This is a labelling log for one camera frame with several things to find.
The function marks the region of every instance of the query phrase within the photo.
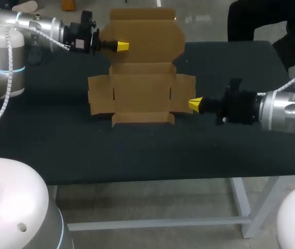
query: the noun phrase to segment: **white metal frame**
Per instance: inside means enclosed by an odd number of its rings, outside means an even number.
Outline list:
[[[270,211],[280,201],[282,191],[290,181],[289,176],[269,177],[256,205],[250,210],[249,201],[242,178],[231,178],[231,186],[239,216],[219,218],[193,218],[193,219],[150,219],[127,220],[118,222],[91,222],[68,224],[71,231],[125,229],[146,227],[177,227],[177,226],[207,226],[242,224],[244,238],[253,238],[259,231]],[[52,197],[56,199],[58,187],[54,186]]]

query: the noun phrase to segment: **black table surface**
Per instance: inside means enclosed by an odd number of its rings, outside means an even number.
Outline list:
[[[26,68],[24,95],[0,121],[0,157],[33,167],[47,184],[295,175],[295,134],[260,126],[216,127],[214,115],[181,115],[176,125],[117,124],[91,116],[87,77],[107,74],[102,55],[58,53]],[[274,90],[288,80],[266,42],[187,43],[175,61],[195,75],[197,96],[221,97],[231,78]]]

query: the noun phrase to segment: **black pants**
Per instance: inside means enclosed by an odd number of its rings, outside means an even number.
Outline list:
[[[253,40],[258,27],[287,21],[288,34],[275,42],[286,69],[295,65],[295,0],[238,0],[228,16],[229,42]]]

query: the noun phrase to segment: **flat cardboard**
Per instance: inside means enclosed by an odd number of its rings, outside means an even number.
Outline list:
[[[113,9],[102,40],[129,43],[126,52],[103,53],[110,74],[90,77],[91,114],[114,113],[116,123],[175,123],[174,113],[192,113],[195,77],[177,74],[172,61],[184,52],[185,37],[168,8]]]

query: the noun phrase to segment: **floor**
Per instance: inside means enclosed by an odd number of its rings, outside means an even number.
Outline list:
[[[78,11],[62,12],[60,0],[39,0],[41,15],[79,21],[79,10],[92,10],[99,28],[109,21],[112,7],[172,7],[187,41],[227,41],[227,12],[233,0],[76,0]],[[258,29],[255,39],[274,42],[286,32],[280,23]],[[265,177],[244,179],[251,205],[262,190]],[[285,190],[286,196],[295,188]],[[60,186],[58,205],[68,223],[236,215],[228,179],[114,183]],[[74,232],[76,249],[278,249],[277,209],[261,234],[243,239],[238,225],[212,227],[149,228]]]

